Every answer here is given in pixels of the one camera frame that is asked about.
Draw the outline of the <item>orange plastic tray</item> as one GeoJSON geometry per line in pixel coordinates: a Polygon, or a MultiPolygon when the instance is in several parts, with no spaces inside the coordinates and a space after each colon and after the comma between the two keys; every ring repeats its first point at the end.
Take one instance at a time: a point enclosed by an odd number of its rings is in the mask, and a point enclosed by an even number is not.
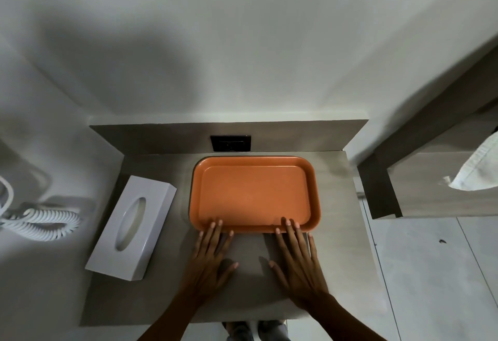
{"type": "Polygon", "coordinates": [[[210,156],[192,176],[189,219],[197,230],[222,220],[227,231],[272,233],[282,219],[303,232],[321,220],[315,170],[297,156],[210,156]]]}

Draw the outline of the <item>black wall socket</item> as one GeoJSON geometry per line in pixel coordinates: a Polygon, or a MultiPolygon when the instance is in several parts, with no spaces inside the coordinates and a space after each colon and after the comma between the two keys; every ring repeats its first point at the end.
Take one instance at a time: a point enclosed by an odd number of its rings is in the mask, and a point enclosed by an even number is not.
{"type": "Polygon", "coordinates": [[[216,153],[250,152],[252,137],[244,136],[210,136],[213,151],[216,153]]]}

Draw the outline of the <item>person's left forearm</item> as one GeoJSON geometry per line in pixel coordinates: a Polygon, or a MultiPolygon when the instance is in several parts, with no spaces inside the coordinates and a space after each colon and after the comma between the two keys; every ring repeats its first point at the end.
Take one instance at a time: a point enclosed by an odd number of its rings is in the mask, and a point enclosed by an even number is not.
{"type": "Polygon", "coordinates": [[[181,341],[202,301],[192,295],[177,294],[165,312],[137,341],[181,341]]]}

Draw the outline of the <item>white tissue box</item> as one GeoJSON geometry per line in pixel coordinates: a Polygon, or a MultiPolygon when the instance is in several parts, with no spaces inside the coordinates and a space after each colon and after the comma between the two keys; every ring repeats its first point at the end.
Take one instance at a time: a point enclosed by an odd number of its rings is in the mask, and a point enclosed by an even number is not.
{"type": "Polygon", "coordinates": [[[85,269],[141,280],[176,191],[170,183],[130,176],[85,269]]]}

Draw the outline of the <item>person's right hand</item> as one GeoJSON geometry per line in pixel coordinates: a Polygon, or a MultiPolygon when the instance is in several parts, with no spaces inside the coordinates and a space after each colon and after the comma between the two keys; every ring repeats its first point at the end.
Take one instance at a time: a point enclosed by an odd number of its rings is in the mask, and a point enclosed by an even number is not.
{"type": "Polygon", "coordinates": [[[302,252],[301,261],[293,261],[287,254],[287,249],[283,243],[285,230],[278,226],[275,228],[275,236],[284,262],[289,265],[290,288],[283,288],[289,299],[299,308],[308,312],[310,300],[321,293],[329,294],[328,286],[321,267],[315,267],[311,261],[309,241],[305,241],[305,233],[301,226],[295,222],[298,234],[298,241],[302,252]]]}

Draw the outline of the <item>person's right forearm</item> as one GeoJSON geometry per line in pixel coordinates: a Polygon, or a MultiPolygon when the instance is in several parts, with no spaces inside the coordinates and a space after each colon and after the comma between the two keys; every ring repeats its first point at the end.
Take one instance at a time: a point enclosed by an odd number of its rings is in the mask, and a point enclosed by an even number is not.
{"type": "Polygon", "coordinates": [[[330,294],[314,296],[310,300],[308,312],[333,341],[386,341],[349,313],[330,294]]]}

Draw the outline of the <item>person's left hand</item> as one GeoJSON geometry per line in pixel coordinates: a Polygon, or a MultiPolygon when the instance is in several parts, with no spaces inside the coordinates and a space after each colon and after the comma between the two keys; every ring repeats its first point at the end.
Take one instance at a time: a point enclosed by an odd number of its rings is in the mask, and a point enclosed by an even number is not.
{"type": "Polygon", "coordinates": [[[204,231],[202,246],[197,258],[192,259],[192,255],[189,258],[177,291],[177,294],[198,297],[202,301],[202,305],[213,298],[223,288],[218,287],[218,278],[227,267],[234,263],[226,259],[227,251],[233,240],[233,231],[229,231],[225,239],[222,239],[221,233],[214,257],[208,256],[210,225],[204,231]]]}

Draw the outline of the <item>white pillow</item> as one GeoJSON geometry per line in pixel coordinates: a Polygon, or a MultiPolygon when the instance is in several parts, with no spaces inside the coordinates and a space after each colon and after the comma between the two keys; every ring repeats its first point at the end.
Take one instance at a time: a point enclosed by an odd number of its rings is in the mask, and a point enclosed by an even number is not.
{"type": "Polygon", "coordinates": [[[443,183],[465,192],[498,187],[498,127],[464,162],[456,176],[444,177],[443,183]]]}

